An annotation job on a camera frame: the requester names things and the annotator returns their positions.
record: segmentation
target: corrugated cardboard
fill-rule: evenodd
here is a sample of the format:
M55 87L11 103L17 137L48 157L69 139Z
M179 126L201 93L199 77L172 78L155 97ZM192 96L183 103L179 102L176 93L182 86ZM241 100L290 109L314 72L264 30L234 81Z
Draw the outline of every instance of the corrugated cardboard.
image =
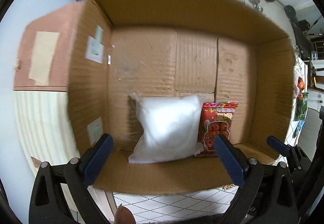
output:
M96 26L111 64L85 59ZM217 157L128 164L142 134L129 95L205 95L238 100L230 141L271 164L266 145L284 140L292 102L294 55L287 34L235 0L86 0L69 70L68 113L80 153L86 127L102 117L115 150L95 186L131 194L174 194L229 184Z

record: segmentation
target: patterned tablecloth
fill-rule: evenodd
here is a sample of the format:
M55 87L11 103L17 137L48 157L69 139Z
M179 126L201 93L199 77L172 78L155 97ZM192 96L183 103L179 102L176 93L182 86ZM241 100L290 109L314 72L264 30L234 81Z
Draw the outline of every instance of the patterned tablecloth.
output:
M307 66L299 59L298 68L307 88ZM286 144L294 146L299 134L294 137L298 121L294 121L296 100L293 100L289 129L286 136ZM275 165L280 161L286 161L279 156ZM163 221L175 221L192 219L204 215L224 213L233 199L238 187L225 185L223 187L203 190L195 193L178 195L130 195L114 193L117 206L123 204L135 217L137 223L152 223Z

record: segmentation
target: label sticker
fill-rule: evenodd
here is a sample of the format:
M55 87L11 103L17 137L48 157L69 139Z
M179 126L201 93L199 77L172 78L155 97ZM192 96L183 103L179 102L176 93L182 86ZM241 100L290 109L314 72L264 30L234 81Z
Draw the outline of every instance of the label sticker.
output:
M88 44L85 51L85 57L97 63L102 63L103 45L101 43L103 29L97 26L95 37L88 37Z
M94 120L91 124L88 124L86 129L88 131L90 144L93 145L94 143L96 143L100 139L100 137L103 134L101 117Z

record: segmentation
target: green packet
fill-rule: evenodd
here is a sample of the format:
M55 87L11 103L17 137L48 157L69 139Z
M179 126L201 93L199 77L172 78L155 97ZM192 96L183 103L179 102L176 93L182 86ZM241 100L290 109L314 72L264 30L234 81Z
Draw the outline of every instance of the green packet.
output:
M295 114L295 121L305 120L307 112L308 92L302 92L303 99L297 98L297 108Z

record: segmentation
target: red snack package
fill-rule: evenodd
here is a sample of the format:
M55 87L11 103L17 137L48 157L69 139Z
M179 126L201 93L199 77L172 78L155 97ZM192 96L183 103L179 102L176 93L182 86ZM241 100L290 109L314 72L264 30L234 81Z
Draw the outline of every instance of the red snack package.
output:
M200 116L198 142L204 150L196 157L217 156L214 151L214 138L223 134L227 139L230 136L233 113L239 102L204 103Z

